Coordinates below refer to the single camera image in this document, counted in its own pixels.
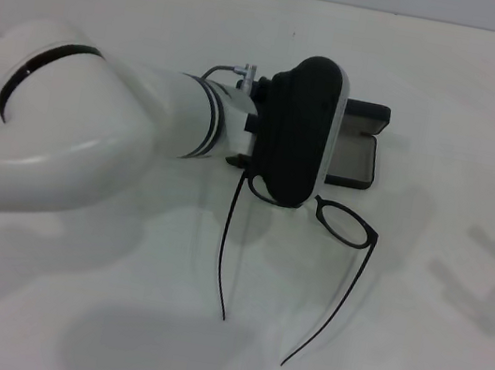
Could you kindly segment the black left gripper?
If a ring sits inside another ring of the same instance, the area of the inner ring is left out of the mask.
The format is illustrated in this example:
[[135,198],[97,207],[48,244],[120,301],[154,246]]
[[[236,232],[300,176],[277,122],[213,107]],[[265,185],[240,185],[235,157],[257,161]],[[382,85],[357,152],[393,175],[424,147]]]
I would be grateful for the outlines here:
[[[251,92],[249,96],[251,97],[255,108],[256,114],[250,115],[248,120],[246,121],[246,127],[248,128],[248,132],[252,135],[256,135],[258,132],[259,121],[261,120],[262,115],[264,115],[264,104],[268,97],[269,88],[270,88],[270,80],[266,77],[260,77],[260,79],[253,83]],[[251,160],[251,153],[249,154],[238,154],[228,156],[226,158],[226,162],[233,167],[238,169],[245,170]]]

